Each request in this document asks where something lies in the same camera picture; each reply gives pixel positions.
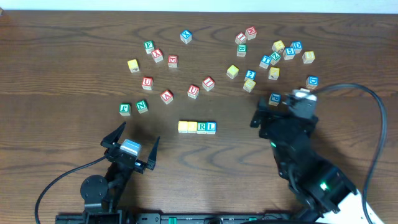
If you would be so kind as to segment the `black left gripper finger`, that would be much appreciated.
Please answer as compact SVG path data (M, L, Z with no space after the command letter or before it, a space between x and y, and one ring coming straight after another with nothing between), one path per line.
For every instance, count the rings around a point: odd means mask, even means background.
M124 132L124 128L126 126L126 122L123 122L118 128L116 128L109 135L105 136L101 141L100 145L105 148L113 148L114 145L119 141L122 133Z
M156 160L157 160L157 148L159 146L159 141L160 141L160 137L158 137L156 139L156 142L149 154L148 160L147 160L147 169L150 170L154 170L155 169L155 165L156 165Z

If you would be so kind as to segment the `yellow C block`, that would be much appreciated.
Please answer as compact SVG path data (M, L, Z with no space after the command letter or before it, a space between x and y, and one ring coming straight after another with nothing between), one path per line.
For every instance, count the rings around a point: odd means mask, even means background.
M178 132L179 133L188 133L188 121L179 121L178 122Z

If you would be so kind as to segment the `yellow O block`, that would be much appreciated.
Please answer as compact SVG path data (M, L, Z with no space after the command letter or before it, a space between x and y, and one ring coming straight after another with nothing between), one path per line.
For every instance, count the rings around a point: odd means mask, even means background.
M189 121L188 122L188 133L197 133L198 129L198 122L197 121Z

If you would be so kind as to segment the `blue L block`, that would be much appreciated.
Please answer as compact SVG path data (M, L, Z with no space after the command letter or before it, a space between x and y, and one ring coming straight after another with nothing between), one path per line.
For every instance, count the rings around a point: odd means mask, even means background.
M206 123L206 133L215 134L217 129L217 123L214 121L209 121Z

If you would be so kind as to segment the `green R block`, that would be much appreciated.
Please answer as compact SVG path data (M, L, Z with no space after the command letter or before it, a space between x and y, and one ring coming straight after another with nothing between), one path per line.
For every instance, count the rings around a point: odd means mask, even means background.
M206 134L206 122L197 123L197 134Z

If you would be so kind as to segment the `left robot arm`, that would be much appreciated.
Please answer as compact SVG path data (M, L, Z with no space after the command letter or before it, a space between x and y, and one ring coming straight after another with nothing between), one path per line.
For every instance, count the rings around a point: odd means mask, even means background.
M91 175L81 184L80 193L85 201L84 223L135 222L127 210L118 209L118 204L133 172L143 174L147 169L154 170L160 139L156 139L147 161L141 161L138 159L140 144L128 139L118 143L125 126L122 123L101 141L106 148L104 158L111 163L106 175Z

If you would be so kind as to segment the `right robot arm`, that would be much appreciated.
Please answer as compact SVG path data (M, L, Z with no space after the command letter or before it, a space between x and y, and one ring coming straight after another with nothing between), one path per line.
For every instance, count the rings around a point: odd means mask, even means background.
M288 112L272 110L260 99L250 126L258 128L259 137L271 144L279 176L304 209L293 216L301 222L381 223L364 195L330 161L319 156L311 146L310 136L318 118L315 102L300 100Z

